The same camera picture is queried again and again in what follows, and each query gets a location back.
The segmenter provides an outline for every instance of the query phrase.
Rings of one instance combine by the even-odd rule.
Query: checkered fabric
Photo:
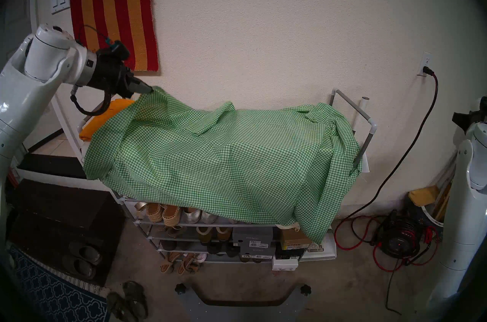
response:
[[[155,87],[93,135],[84,170],[139,200],[258,224],[321,242],[360,174],[347,119],[319,103],[282,110],[194,110]]]

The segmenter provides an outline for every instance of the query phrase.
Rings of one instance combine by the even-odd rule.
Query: black cable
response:
[[[77,42],[80,43],[81,42],[81,30],[84,28],[84,27],[89,27],[91,30],[94,30],[96,31],[96,33],[98,35],[100,35],[101,37],[103,37],[105,40],[109,40],[109,37],[104,35],[103,33],[101,33],[100,31],[98,31],[96,28],[90,26],[90,25],[82,25],[79,27],[79,31],[78,31],[78,40]]]
[[[375,242],[375,239],[374,239],[374,238],[376,237],[377,231],[378,231],[378,230],[379,230],[379,229],[382,227],[382,225],[384,224],[384,221],[385,221],[385,220],[384,220],[384,221],[382,221],[382,222],[381,222],[381,223],[378,225],[378,227],[376,228],[376,232],[374,233],[374,236],[372,237],[372,239],[371,239],[371,240],[369,240],[369,241],[368,241],[368,240],[365,240],[365,239],[363,239],[363,238],[360,238],[360,237],[358,236],[357,232],[356,232],[356,231],[355,231],[355,229],[354,229],[354,222],[355,222],[355,220],[356,220],[356,219],[358,219],[358,218],[360,218],[360,217],[361,217],[361,216],[356,216],[356,217],[354,217],[354,218],[352,219],[352,222],[351,222],[351,224],[350,224],[350,226],[351,226],[351,228],[352,228],[352,233],[353,233],[353,234],[354,234],[354,236],[356,236],[356,237],[357,237],[359,240],[361,240],[362,242],[364,242],[364,243],[366,243],[366,244],[374,243],[374,242]],[[375,218],[378,218],[378,217],[387,217],[387,215],[380,214],[380,215],[378,215],[378,216],[375,216]]]
[[[402,158],[399,160],[399,162],[397,163],[397,165],[394,167],[394,169],[391,171],[391,173],[387,176],[387,178],[384,180],[384,182],[382,182],[382,184],[380,185],[379,189],[377,190],[377,193],[376,195],[371,199],[371,201],[369,201],[367,204],[365,204],[364,206],[360,207],[358,210],[356,210],[355,212],[352,212],[351,214],[349,214],[347,217],[345,217],[345,220],[348,220],[350,217],[352,217],[354,214],[360,212],[361,210],[363,210],[364,208],[367,208],[370,204],[372,204],[376,199],[377,197],[379,196],[379,193],[380,191],[382,190],[382,187],[384,187],[384,185],[387,183],[387,181],[390,179],[390,177],[392,177],[395,173],[395,171],[397,170],[397,168],[399,166],[401,166],[401,163],[402,161],[404,161],[404,159],[406,158],[406,156],[409,154],[409,152],[411,151],[412,147],[415,145],[416,141],[418,140],[419,138],[419,135],[421,134],[421,131],[423,130],[423,126],[425,125],[426,123],[426,119],[428,119],[428,117],[430,116],[431,114],[431,111],[433,110],[433,107],[434,107],[434,104],[436,103],[436,97],[438,96],[438,78],[436,78],[436,75],[435,73],[429,69],[428,67],[424,67],[423,68],[423,72],[426,73],[426,74],[429,74],[431,76],[433,76],[434,78],[434,82],[435,82],[435,90],[434,90],[434,97],[433,97],[433,102],[431,103],[431,106],[430,106],[430,109],[428,110],[428,112],[426,113],[423,121],[421,122],[421,125],[419,126],[419,130],[418,130],[418,133],[416,134],[416,137],[415,139],[412,141],[412,144],[409,146],[408,150],[404,153],[404,155],[402,156]],[[360,238],[358,235],[356,235],[356,237],[361,240],[362,242],[367,242],[365,240],[363,240],[362,238]]]
[[[96,111],[86,111],[85,109],[83,109],[83,107],[81,107],[79,105],[78,100],[76,99],[76,95],[74,95],[74,94],[71,94],[70,99],[75,104],[75,106],[79,112],[81,112],[84,115],[95,117],[95,116],[101,115],[102,113],[104,113],[105,111],[108,110],[108,108],[110,107],[110,102],[111,102],[111,93],[110,93],[110,91],[105,90],[105,96],[103,98],[103,104]]]
[[[389,291],[390,291],[390,289],[391,289],[391,281],[392,281],[392,277],[394,276],[394,272],[395,272],[395,270],[396,270],[397,264],[399,263],[399,259],[400,259],[400,258],[398,258],[398,259],[396,260],[396,264],[395,264],[394,269],[392,270],[392,273],[391,273],[391,278],[389,279],[389,285],[387,286],[387,295],[386,295],[386,309],[387,309],[388,311],[393,311],[393,312],[395,312],[396,314],[402,315],[402,314],[401,314],[401,313],[399,313],[397,310],[394,310],[394,309],[391,309],[390,307],[388,307],[388,304],[389,304]]]

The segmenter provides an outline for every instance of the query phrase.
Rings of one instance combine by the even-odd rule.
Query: striped rug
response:
[[[71,0],[71,19],[75,39],[90,51],[107,47],[106,35],[128,48],[130,69],[159,69],[150,0]]]

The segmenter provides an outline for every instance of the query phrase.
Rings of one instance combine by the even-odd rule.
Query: silver shoe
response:
[[[201,217],[201,210],[194,210],[194,208],[183,208],[183,215],[186,216],[186,221],[188,224],[196,224]]]
[[[217,215],[211,214],[205,211],[201,211],[201,222],[205,224],[213,224],[216,219],[218,218]]]

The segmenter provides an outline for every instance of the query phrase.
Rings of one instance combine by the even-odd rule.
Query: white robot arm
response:
[[[0,261],[5,260],[6,204],[4,182],[15,150],[31,133],[62,82],[74,85],[71,100],[90,115],[108,108],[112,95],[130,98],[152,88],[123,65],[127,48],[116,41],[97,53],[79,45],[58,26],[41,25],[25,38],[0,73]],[[95,112],[81,109],[76,90],[90,86],[105,91]]]
[[[439,320],[447,312],[487,233],[487,97],[476,108],[453,115],[466,139],[458,147],[443,243],[424,286],[403,314],[405,320]]]

